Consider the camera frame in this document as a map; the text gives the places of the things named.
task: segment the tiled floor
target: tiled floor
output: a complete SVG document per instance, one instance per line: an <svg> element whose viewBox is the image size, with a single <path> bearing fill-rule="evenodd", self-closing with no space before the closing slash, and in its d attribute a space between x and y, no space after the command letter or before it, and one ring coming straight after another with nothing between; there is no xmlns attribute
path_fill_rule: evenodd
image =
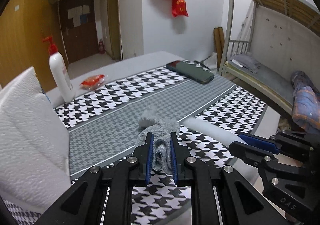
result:
<svg viewBox="0 0 320 225"><path fill-rule="evenodd" d="M68 67L68 74L70 79L74 79L114 62L115 61L112 60L112 58L108 54L97 53L95 55L71 63Z"/></svg>

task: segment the brown door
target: brown door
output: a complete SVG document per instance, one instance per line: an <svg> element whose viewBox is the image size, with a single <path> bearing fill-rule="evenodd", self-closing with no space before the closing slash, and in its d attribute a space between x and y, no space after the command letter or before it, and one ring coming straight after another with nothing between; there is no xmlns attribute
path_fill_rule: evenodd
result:
<svg viewBox="0 0 320 225"><path fill-rule="evenodd" d="M98 53L93 0L60 0L59 13L69 63Z"/></svg>
<svg viewBox="0 0 320 225"><path fill-rule="evenodd" d="M118 0L107 0L111 57L121 60Z"/></svg>

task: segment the red snack package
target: red snack package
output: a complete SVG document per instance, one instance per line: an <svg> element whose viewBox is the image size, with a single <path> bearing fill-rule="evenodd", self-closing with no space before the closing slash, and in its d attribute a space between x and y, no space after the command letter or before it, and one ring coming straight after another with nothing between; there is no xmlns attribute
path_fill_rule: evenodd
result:
<svg viewBox="0 0 320 225"><path fill-rule="evenodd" d="M189 16L185 0L172 0L172 15L173 17Z"/></svg>
<svg viewBox="0 0 320 225"><path fill-rule="evenodd" d="M81 88L85 90L93 91L98 88L104 82L104 75L95 75L86 78L83 82L81 82Z"/></svg>

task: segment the metal bed post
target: metal bed post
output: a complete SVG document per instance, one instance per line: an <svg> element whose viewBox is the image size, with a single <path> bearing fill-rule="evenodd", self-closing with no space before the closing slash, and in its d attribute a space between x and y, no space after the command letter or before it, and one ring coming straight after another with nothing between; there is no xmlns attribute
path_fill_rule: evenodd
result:
<svg viewBox="0 0 320 225"><path fill-rule="evenodd" d="M252 15L251 32L250 32L250 39L249 39L249 45L248 45L247 52L250 52L250 48L251 48L251 42L252 42L253 31L254 31L254 23L256 21L256 10L257 10L257 3L254 2L254 4L253 4L253 15Z"/></svg>
<svg viewBox="0 0 320 225"><path fill-rule="evenodd" d="M219 67L219 74L220 75L222 75L222 73L223 73L224 63L226 62L226 59L227 59L228 47L229 47L230 36L231 36L231 28L232 28L234 2L235 2L235 0L229 0L228 24L227 24L226 39L225 39L226 42L224 42L222 58L221 58L221 63L220 63L220 67Z"/></svg>

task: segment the white object on bed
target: white object on bed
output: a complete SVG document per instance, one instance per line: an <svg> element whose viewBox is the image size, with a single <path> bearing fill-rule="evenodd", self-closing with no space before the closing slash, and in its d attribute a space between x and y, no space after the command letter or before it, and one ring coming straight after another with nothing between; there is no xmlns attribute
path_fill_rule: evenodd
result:
<svg viewBox="0 0 320 225"><path fill-rule="evenodd" d="M235 59L232 59L232 61L234 64L238 65L240 68L243 68L243 65L241 63L239 63L238 61L236 61Z"/></svg>
<svg viewBox="0 0 320 225"><path fill-rule="evenodd" d="M0 195L43 213L71 185L69 134L31 67L0 91Z"/></svg>
<svg viewBox="0 0 320 225"><path fill-rule="evenodd" d="M186 126L187 128L190 128L194 131L199 131L203 134L206 134L209 137L212 137L213 139L222 143L226 147L229 147L229 145L234 141L238 141L238 142L247 144L237 135L235 135L235 134L233 134L223 128L220 128L218 126L210 124L209 122L206 122L206 121L199 119L199 118L189 117L182 122L182 125Z"/></svg>

